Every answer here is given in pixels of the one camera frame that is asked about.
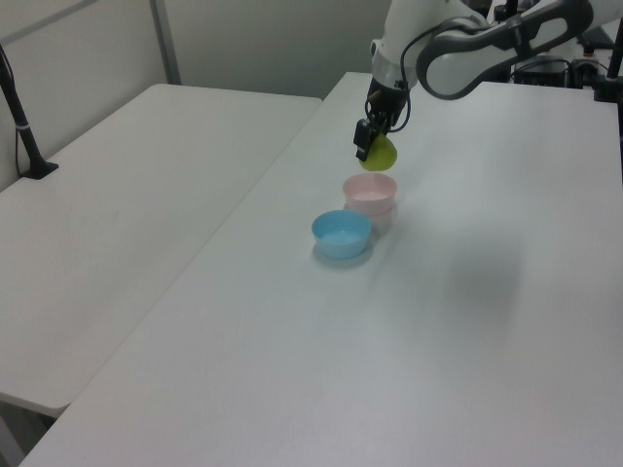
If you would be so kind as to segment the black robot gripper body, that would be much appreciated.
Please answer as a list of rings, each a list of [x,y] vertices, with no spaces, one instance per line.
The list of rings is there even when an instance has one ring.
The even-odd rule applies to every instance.
[[[391,116],[391,131],[401,131],[410,120],[410,91],[408,89],[389,88],[371,80],[367,91],[365,113],[373,127],[378,129],[377,118],[380,114]]]

